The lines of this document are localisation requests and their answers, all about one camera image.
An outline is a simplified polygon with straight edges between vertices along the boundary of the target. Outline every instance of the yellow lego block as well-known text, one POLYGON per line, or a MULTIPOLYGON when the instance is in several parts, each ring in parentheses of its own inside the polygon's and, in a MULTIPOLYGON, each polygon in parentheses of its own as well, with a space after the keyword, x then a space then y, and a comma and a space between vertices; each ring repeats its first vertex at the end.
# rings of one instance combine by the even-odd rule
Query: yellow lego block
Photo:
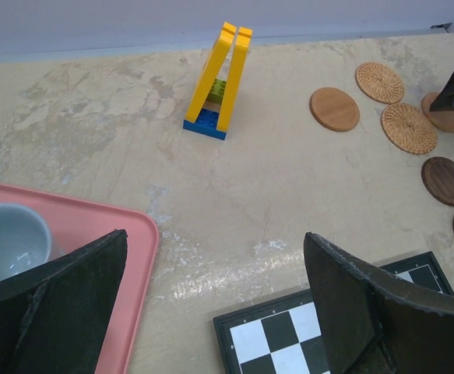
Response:
POLYGON ((199 116, 202 105, 208 97, 209 90, 211 90, 211 86, 213 85, 218 72, 220 72, 223 61, 225 61, 228 51, 234 42, 235 31, 237 31, 237 27, 234 25, 230 25, 228 22, 223 24, 220 36, 216 39, 213 49, 211 49, 209 57, 206 60, 206 64, 204 64, 204 67, 202 68, 197 86, 195 86, 192 100, 188 106, 187 113, 185 114, 185 119, 187 121, 193 123, 199 116))
POLYGON ((217 130, 227 132, 234 111, 235 97, 241 82, 242 70, 245 58, 248 55, 249 43, 251 43, 252 30, 239 27, 239 34, 235 40, 234 53, 228 71, 227 86, 221 102, 220 117, 218 118, 217 130))

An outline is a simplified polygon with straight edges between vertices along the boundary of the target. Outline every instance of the black and white checkered board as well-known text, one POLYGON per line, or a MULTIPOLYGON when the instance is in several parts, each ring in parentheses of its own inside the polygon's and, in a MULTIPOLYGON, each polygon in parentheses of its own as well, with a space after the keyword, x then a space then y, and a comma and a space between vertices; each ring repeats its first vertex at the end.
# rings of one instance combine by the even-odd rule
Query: black and white checkered board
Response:
MULTIPOLYGON (((454 296, 432 252, 382 269, 454 296)), ((328 374, 310 290, 213 319, 227 374, 328 374)))

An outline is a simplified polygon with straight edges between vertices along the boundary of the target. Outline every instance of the blue lego block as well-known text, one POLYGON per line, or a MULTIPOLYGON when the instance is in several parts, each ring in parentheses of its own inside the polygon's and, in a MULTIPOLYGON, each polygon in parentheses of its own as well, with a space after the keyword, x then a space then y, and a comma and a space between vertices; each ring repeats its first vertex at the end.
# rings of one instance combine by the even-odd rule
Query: blue lego block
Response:
POLYGON ((216 113, 215 111, 209 111, 203 108, 201 109, 199 117, 197 117, 195 123, 192 123, 185 119, 183 121, 183 128, 185 130, 198 132, 199 134, 211 136, 219 140, 225 140, 227 133, 216 130, 216 124, 218 123, 219 115, 220 114, 216 113))

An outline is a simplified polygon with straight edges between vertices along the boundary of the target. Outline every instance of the white square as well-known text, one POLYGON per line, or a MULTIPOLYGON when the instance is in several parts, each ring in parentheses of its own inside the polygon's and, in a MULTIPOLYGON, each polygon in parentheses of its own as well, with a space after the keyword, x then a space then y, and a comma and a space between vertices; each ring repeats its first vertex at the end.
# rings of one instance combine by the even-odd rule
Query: white square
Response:
POLYGON ((232 327, 230 332, 239 364, 270 353, 260 319, 232 327))
POLYGON ((310 374, 300 344, 273 352, 272 360, 277 374, 310 374))
POLYGON ((315 303, 310 302, 289 310, 299 342, 322 335, 315 303))
POLYGON ((408 271, 403 271, 402 273, 396 274, 396 276, 403 278, 405 281, 409 281, 410 283, 414 282, 408 271))

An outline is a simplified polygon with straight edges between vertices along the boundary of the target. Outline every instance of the pink tray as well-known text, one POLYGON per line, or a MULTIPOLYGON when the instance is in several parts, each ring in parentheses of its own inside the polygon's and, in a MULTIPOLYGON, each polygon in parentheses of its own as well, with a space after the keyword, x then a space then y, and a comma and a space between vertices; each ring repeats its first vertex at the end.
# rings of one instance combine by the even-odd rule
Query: pink tray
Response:
POLYGON ((20 203, 48 222, 66 252, 124 228, 128 233, 125 273, 107 328, 96 374, 124 374, 128 369, 143 299, 159 242, 156 224, 144 213, 0 184, 0 203, 20 203))

